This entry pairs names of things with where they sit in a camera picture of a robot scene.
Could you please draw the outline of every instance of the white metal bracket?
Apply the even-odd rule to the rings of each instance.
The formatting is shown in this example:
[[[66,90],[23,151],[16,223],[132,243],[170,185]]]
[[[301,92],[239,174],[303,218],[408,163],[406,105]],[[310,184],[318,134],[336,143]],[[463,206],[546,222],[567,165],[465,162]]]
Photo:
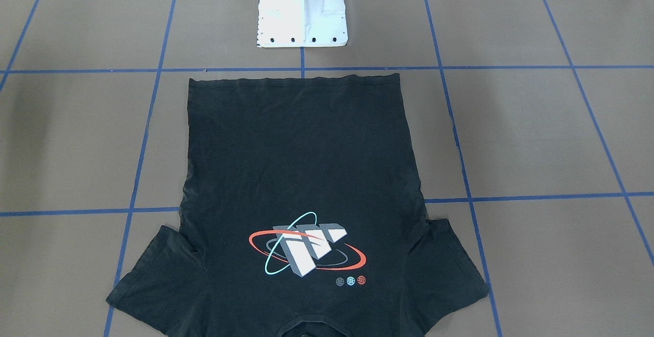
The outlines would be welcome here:
[[[347,43],[344,0],[259,0],[258,47]]]

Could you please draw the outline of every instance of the printed graphic on shirt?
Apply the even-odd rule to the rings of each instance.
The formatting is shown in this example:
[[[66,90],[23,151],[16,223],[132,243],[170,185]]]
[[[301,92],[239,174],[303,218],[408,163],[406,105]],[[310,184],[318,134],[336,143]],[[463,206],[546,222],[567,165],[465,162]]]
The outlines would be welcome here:
[[[306,216],[313,215],[313,224],[297,225],[297,223]],[[254,244],[254,239],[262,235],[276,235],[276,237],[266,241],[266,249],[261,250]],[[343,243],[349,249],[346,252],[356,253],[359,261],[353,265],[344,265],[353,263],[346,252],[341,249],[332,249],[332,245],[336,244],[343,237],[347,235],[347,231],[343,226],[337,223],[321,223],[318,224],[318,216],[315,212],[307,212],[296,218],[288,226],[273,226],[273,230],[257,231],[250,235],[250,245],[263,255],[266,255],[266,263],[264,264],[264,271],[268,275],[278,274],[283,270],[291,267],[294,274],[299,277],[304,277],[306,274],[313,270],[325,271],[343,271],[355,270],[361,268],[366,264],[366,255],[356,247],[350,244]],[[280,253],[278,247],[281,247],[283,253]],[[315,260],[320,260],[327,254],[333,253],[336,250],[340,255],[340,259],[336,262],[329,264],[316,264]],[[271,271],[271,259],[274,258],[282,263],[284,267]]]

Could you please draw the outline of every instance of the black t-shirt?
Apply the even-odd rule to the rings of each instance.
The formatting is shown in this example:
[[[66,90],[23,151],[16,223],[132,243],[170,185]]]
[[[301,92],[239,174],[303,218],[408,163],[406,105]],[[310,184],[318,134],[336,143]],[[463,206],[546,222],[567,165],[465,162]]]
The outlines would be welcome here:
[[[428,221],[400,77],[189,83],[179,232],[107,302],[171,337],[412,337],[488,287]]]

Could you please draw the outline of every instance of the tiled surface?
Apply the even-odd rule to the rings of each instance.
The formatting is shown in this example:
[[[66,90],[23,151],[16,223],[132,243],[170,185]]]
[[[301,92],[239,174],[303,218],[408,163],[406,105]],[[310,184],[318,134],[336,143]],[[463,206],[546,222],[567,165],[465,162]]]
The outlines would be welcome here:
[[[177,0],[163,66],[299,67],[297,50],[256,46],[258,4],[259,0]]]
[[[0,335],[102,335],[125,218],[0,218]]]
[[[620,190],[569,70],[448,70],[475,197]]]
[[[297,78],[297,71],[257,73],[256,78]],[[186,98],[196,81],[252,78],[252,73],[163,73],[152,111],[148,145],[138,186],[137,207],[173,207],[182,200],[189,147]]]
[[[652,0],[547,2],[575,64],[654,64]]]
[[[654,191],[651,72],[577,71],[627,191]]]
[[[0,69],[9,64],[34,0],[0,0]]]
[[[654,268],[623,198],[476,208],[504,335],[654,334]]]
[[[449,218],[494,290],[428,335],[653,335],[652,1],[547,0],[622,193],[542,0],[346,0],[350,43],[304,65],[254,47],[257,0],[176,0],[164,71],[171,0],[40,0],[0,82],[0,335],[160,335],[104,298],[178,225],[189,77],[394,72],[429,216]],[[5,69],[35,0],[2,2]],[[593,66],[612,64],[640,68]]]
[[[542,0],[429,3],[443,65],[568,64]]]
[[[168,4],[40,0],[12,69],[157,67]]]
[[[307,67],[437,64],[423,0],[345,1],[347,46],[307,48]]]
[[[379,76],[392,71],[310,71],[306,77]],[[404,110],[425,198],[465,197],[458,150],[436,70],[402,70]]]
[[[154,74],[11,74],[0,211],[126,208]]]

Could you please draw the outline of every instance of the black object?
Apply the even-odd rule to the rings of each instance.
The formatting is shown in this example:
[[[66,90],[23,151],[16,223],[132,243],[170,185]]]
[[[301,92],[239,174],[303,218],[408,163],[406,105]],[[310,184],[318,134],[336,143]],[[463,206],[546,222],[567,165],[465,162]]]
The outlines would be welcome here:
[[[170,335],[411,337],[488,293],[427,221],[400,77],[189,82],[179,232],[107,302]]]

